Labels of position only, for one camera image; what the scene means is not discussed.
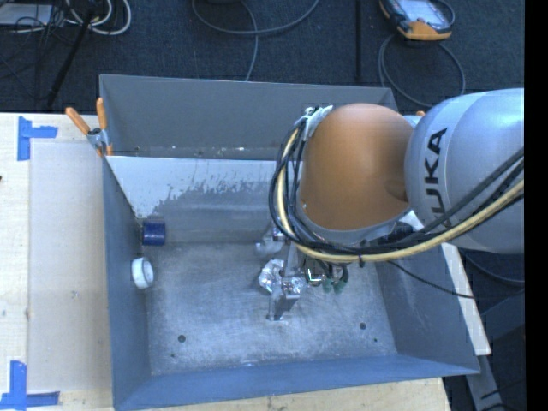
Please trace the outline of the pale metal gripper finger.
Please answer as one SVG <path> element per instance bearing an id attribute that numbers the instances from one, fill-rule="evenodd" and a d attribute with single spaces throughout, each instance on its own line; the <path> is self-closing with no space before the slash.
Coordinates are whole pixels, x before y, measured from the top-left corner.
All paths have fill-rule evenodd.
<path id="1" fill-rule="evenodd" d="M 255 252 L 260 257 L 279 253 L 286 244 L 285 235 L 278 228 L 269 228 L 259 241 L 255 242 Z"/>
<path id="2" fill-rule="evenodd" d="M 306 289 L 306 281 L 301 277 L 282 278 L 272 286 L 267 318 L 279 321 L 301 298 Z"/>

